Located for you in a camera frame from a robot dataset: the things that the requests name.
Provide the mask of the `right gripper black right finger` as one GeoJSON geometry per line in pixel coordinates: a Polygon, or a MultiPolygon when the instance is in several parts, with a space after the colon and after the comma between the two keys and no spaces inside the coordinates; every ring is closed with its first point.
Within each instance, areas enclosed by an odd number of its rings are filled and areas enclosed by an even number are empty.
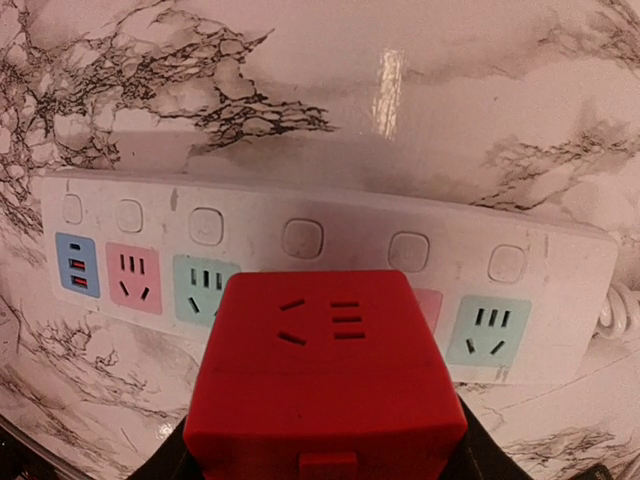
{"type": "Polygon", "coordinates": [[[458,398],[468,428],[452,454],[452,478],[530,480],[531,476],[498,446],[462,397],[458,398]]]}

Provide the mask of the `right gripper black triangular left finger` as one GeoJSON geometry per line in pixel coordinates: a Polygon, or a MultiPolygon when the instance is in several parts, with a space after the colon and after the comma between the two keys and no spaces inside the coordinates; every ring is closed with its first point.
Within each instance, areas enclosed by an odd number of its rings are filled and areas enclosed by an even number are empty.
{"type": "Polygon", "coordinates": [[[183,439],[186,418],[128,480],[200,480],[200,467],[183,439]]]}

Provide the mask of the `long white colourful power strip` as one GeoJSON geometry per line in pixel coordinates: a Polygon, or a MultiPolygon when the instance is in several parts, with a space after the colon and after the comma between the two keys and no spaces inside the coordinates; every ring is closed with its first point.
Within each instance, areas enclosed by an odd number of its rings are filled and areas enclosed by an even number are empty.
{"type": "Polygon", "coordinates": [[[452,378],[562,383],[639,325],[589,226],[478,207],[186,175],[63,170],[41,187],[56,296],[204,341],[237,272],[403,272],[452,378]]]}

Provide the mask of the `red cube socket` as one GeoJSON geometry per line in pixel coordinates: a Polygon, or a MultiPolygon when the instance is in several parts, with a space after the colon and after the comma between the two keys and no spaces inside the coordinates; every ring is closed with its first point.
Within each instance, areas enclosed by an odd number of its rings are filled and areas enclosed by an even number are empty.
{"type": "Polygon", "coordinates": [[[184,440],[208,479],[435,479],[466,429],[402,273],[240,273],[184,440]]]}

